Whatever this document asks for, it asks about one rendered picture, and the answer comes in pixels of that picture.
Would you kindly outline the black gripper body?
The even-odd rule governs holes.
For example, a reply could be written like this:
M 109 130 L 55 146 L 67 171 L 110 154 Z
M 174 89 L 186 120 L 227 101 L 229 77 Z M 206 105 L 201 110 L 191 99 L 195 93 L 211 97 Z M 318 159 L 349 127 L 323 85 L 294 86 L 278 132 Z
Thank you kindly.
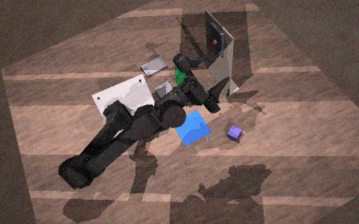
M 181 53 L 178 53 L 174 58 L 173 58 L 173 62 L 175 63 L 175 65 L 177 66 L 177 68 L 182 72 L 185 73 L 186 76 L 188 78 L 185 78 L 184 81 L 179 84 L 178 86 L 174 86 L 172 88 L 172 90 L 170 91 L 171 94 L 176 98 L 176 100 L 178 101 L 178 103 L 181 105 L 181 107 L 183 108 L 184 106 L 188 106 L 187 103 L 189 102 L 189 100 L 184 97 L 181 98 L 180 93 L 180 87 L 186 82 L 186 81 L 193 81 L 195 84 L 198 84 L 198 80 L 196 79 L 196 77 L 194 76 L 194 74 L 191 72 L 191 68 L 193 67 L 191 65 L 191 63 L 184 57 L 184 55 L 182 55 Z M 200 83 L 199 83 L 200 84 Z M 209 94 L 210 95 L 210 94 Z M 207 99 L 203 105 L 212 113 L 217 113 L 220 108 L 217 104 L 218 102 L 215 100 L 215 98 L 210 95 L 210 98 Z

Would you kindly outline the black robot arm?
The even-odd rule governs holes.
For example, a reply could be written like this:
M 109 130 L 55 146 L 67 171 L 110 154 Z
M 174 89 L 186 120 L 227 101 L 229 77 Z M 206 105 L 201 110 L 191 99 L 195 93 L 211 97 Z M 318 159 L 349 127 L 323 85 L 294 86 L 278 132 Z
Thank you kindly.
M 201 84 L 192 81 L 186 81 L 180 90 L 181 98 L 189 100 L 189 108 L 201 106 L 210 98 Z M 139 139 L 146 139 L 170 127 L 180 127 L 186 120 L 186 112 L 170 92 L 154 106 L 147 104 L 137 108 L 133 116 L 123 103 L 117 101 L 103 111 L 106 125 L 81 154 L 68 158 L 59 166 L 58 175 L 73 189 L 90 186 L 94 178 L 103 174 L 109 164 Z M 118 131 L 121 132 L 116 135 Z

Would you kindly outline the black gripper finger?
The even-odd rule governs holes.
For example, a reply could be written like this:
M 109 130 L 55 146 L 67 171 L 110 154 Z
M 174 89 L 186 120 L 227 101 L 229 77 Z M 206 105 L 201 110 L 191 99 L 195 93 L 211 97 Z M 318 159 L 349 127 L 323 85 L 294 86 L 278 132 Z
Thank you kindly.
M 226 77 L 221 82 L 219 82 L 217 85 L 215 85 L 214 87 L 212 87 L 211 89 L 209 89 L 207 91 L 210 95 L 212 95 L 215 98 L 215 100 L 218 102 L 218 104 L 219 104 L 219 95 L 222 92 L 224 86 L 229 81 L 229 79 L 230 79 L 230 77 Z
M 197 68 L 197 66 L 199 64 L 201 64 L 205 60 L 209 59 L 213 55 L 214 55 L 214 53 L 212 52 L 212 53 L 208 53 L 208 54 L 203 55 L 203 56 L 198 56 L 198 57 L 193 57 L 193 58 L 189 58 L 189 57 L 185 56 L 185 58 L 191 63 L 193 68 Z

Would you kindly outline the green square mat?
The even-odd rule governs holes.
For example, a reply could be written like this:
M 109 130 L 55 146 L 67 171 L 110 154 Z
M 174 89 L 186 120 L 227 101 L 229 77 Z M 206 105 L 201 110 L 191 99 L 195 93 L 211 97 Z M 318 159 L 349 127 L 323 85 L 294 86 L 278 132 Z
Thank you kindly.
M 182 73 L 177 67 L 175 67 L 176 83 L 181 84 L 185 78 L 188 78 L 185 73 Z

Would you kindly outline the purple cube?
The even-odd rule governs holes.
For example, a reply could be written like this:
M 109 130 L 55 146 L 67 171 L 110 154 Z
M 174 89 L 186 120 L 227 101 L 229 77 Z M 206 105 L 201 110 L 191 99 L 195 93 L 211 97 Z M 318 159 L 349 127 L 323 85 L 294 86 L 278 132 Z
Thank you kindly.
M 235 141 L 238 140 L 240 134 L 241 134 L 242 129 L 240 129 L 239 127 L 236 127 L 234 125 L 232 125 L 230 131 L 228 132 L 228 138 L 233 139 Z

